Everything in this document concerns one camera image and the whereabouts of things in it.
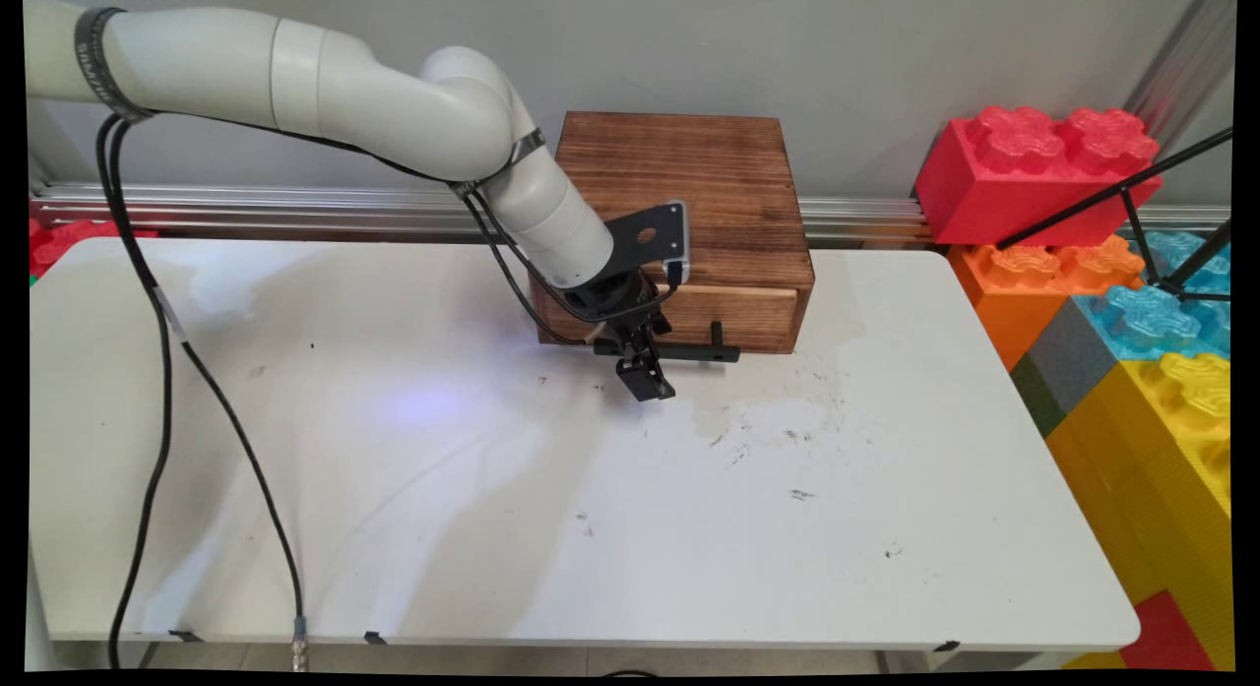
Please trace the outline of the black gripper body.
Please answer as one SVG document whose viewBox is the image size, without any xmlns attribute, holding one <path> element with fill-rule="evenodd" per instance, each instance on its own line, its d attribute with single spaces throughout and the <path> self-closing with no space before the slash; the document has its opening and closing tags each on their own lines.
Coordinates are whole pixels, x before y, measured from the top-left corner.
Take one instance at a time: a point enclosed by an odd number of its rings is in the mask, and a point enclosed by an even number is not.
<svg viewBox="0 0 1260 686">
<path fill-rule="evenodd" d="M 566 293 L 570 313 L 588 324 L 604 323 L 605 338 L 643 340 L 648 333 L 670 335 L 662 293 L 645 272 L 624 272 Z"/>
</svg>

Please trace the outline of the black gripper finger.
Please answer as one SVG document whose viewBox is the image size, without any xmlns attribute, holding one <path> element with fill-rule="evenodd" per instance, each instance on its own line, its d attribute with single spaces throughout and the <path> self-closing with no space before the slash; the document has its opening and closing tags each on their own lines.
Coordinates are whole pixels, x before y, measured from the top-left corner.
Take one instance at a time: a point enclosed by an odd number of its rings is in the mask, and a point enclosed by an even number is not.
<svg viewBox="0 0 1260 686">
<path fill-rule="evenodd" d="M 662 367 L 656 344 L 648 337 L 621 343 L 612 338 L 596 340 L 596 354 L 617 357 L 615 372 L 638 401 L 662 400 Z"/>
<path fill-rule="evenodd" d="M 662 372 L 658 335 L 670 335 L 665 317 L 631 317 L 630 392 L 634 398 L 673 398 L 674 388 Z"/>
</svg>

